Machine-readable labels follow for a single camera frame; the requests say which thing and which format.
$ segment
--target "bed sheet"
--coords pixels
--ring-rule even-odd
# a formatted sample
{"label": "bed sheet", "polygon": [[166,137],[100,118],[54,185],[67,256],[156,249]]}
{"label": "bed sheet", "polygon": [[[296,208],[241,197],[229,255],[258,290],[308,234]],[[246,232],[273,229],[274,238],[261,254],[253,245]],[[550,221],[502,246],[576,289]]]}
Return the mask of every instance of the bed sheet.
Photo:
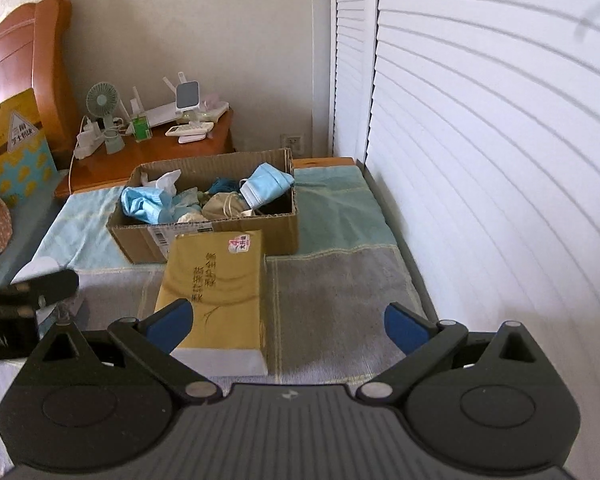
{"label": "bed sheet", "polygon": [[[397,362],[382,311],[400,301],[423,315],[395,238],[355,166],[296,170],[300,247],[267,257],[269,375],[232,382],[347,383],[352,388]],[[36,256],[80,274],[86,299],[76,323],[99,330],[152,313],[163,265],[134,266],[105,228],[122,188],[73,195]],[[0,399],[22,362],[0,363]],[[10,468],[0,440],[0,473]]]}

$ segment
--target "tissue package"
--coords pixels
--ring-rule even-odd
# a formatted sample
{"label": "tissue package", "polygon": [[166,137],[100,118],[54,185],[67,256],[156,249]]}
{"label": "tissue package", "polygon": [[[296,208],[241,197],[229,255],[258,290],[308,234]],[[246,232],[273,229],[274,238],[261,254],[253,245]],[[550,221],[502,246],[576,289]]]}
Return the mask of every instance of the tissue package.
{"label": "tissue package", "polygon": [[0,198],[9,208],[56,174],[30,88],[0,104]]}
{"label": "tissue package", "polygon": [[193,328],[171,353],[208,376],[267,374],[262,232],[176,236],[155,309],[193,305]]}

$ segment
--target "wooden headboard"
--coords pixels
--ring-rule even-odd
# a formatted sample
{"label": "wooden headboard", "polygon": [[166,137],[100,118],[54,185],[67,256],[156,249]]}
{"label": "wooden headboard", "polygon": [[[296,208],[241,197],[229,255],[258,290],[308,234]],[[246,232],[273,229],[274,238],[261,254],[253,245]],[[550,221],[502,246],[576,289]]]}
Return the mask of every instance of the wooden headboard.
{"label": "wooden headboard", "polygon": [[62,62],[71,1],[24,4],[0,23],[0,103],[33,88],[56,166],[68,168],[80,115]]}

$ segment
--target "blue gripper pad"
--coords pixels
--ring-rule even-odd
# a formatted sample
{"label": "blue gripper pad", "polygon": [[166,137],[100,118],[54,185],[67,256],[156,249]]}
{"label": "blue gripper pad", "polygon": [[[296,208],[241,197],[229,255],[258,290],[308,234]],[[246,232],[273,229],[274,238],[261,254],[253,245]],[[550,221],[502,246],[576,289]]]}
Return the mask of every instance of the blue gripper pad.
{"label": "blue gripper pad", "polygon": [[160,350],[170,354],[191,332],[193,308],[187,300],[176,300],[145,321],[148,323],[144,336]]}
{"label": "blue gripper pad", "polygon": [[399,303],[391,303],[384,310],[384,332],[389,339],[409,355],[438,333],[435,324],[409,312]]}

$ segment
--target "bedside table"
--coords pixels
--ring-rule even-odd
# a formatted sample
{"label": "bedside table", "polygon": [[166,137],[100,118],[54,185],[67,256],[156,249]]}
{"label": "bedside table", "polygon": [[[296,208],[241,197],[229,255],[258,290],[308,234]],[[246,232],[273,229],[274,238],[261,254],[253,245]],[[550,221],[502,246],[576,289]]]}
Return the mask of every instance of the bedside table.
{"label": "bedside table", "polygon": [[[231,122],[234,111],[229,108],[204,140],[179,144],[178,137],[167,137],[164,133],[174,123],[152,128],[154,136],[149,140],[136,142],[133,136],[123,136],[125,147],[117,153],[107,155],[104,144],[93,155],[83,160],[74,160],[71,172],[72,192],[92,191],[104,187],[120,186],[131,176],[136,166],[156,160],[187,158],[190,156],[221,155],[234,151],[231,140]],[[64,177],[55,192],[56,198],[69,197],[69,179]]]}
{"label": "bedside table", "polygon": [[294,170],[304,168],[328,168],[330,166],[355,166],[350,156],[326,156],[324,158],[295,158]]}

